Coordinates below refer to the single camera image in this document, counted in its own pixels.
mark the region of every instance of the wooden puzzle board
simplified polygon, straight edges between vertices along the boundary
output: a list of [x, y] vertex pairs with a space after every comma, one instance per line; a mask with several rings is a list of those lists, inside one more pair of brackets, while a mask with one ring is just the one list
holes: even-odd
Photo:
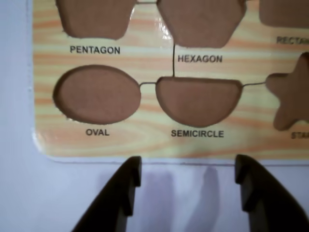
[[[251, 0], [245, 17], [221, 49], [174, 46], [156, 4], [136, 4], [125, 36], [117, 41], [77, 39], [63, 31], [55, 0], [33, 0], [37, 144], [42, 153], [59, 161], [142, 156], [211, 158], [229, 163], [236, 154], [278, 162], [309, 160], [309, 125], [299, 121], [287, 131], [274, 129], [280, 103], [264, 84], [272, 73], [292, 72], [300, 55], [309, 51], [306, 40], [289, 43], [296, 38], [309, 38], [309, 29], [265, 26], [259, 19], [259, 1]], [[77, 52], [90, 46], [114, 52]], [[122, 122], [91, 125], [69, 120], [54, 105], [54, 87], [68, 70], [93, 64], [119, 68], [139, 84], [174, 73], [177, 78], [234, 79], [245, 86], [231, 115], [206, 128], [192, 128], [171, 119], [158, 103], [155, 85], [141, 85], [138, 110]], [[210, 137], [188, 137], [200, 135], [200, 131]]]

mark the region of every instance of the shape puzzle board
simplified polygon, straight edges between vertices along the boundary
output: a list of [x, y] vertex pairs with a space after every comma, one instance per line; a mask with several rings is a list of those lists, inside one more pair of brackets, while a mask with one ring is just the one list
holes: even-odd
[[[68, 36], [55, 0], [33, 0], [35, 133], [42, 153], [59, 161], [142, 156], [231, 163], [236, 154], [277, 162], [309, 160], [308, 123], [298, 121], [288, 130], [276, 130], [273, 121], [280, 102], [265, 85], [273, 73], [293, 72], [301, 54], [309, 51], [309, 43], [285, 42], [309, 38], [309, 29], [266, 26], [259, 18], [259, 1], [250, 0], [244, 18], [223, 48], [180, 47], [174, 45], [157, 5], [148, 2], [134, 6], [124, 37], [111, 40]], [[90, 46], [116, 52], [77, 52]], [[138, 110], [110, 125], [68, 119], [54, 104], [54, 88], [64, 73], [85, 65], [115, 67], [134, 78], [140, 84]], [[221, 122], [190, 127], [161, 108], [151, 83], [164, 76], [239, 80], [241, 98]]]

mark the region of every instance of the brown cardboard backing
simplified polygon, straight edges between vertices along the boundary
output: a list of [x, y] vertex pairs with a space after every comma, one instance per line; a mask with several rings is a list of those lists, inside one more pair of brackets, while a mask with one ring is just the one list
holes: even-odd
[[131, 116], [140, 105], [140, 87], [125, 72], [90, 65], [64, 74], [54, 90], [56, 106], [73, 120], [111, 124]]
[[270, 75], [266, 84], [281, 102], [274, 120], [277, 130], [288, 130], [298, 120], [309, 120], [309, 53], [299, 58], [292, 73]]
[[159, 0], [158, 8], [184, 47], [223, 47], [246, 12], [244, 0]]
[[136, 0], [56, 0], [64, 31], [76, 38], [120, 39]]
[[260, 19], [272, 27], [309, 28], [309, 1], [260, 0]]
[[160, 106], [172, 119], [191, 127], [216, 124], [236, 107], [242, 85], [234, 80], [162, 77], [156, 85]]

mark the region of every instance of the semicircle cutout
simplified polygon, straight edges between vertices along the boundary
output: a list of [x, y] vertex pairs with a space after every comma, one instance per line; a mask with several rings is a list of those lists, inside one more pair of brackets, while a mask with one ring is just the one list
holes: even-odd
[[104, 65], [72, 69], [54, 90], [56, 107], [73, 120], [106, 125], [134, 114], [141, 99], [139, 84], [125, 72]]
[[202, 128], [221, 122], [237, 106], [242, 85], [236, 80], [161, 77], [156, 94], [165, 113], [176, 122]]
[[136, 0], [56, 0], [64, 31], [75, 38], [124, 36]]

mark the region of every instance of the star cutout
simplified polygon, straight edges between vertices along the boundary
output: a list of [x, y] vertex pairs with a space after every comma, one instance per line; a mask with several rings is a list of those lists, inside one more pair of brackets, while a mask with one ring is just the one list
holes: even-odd
[[281, 102], [274, 120], [277, 130], [288, 130], [299, 120], [309, 121], [309, 53], [301, 55], [292, 73], [270, 75], [266, 86]]

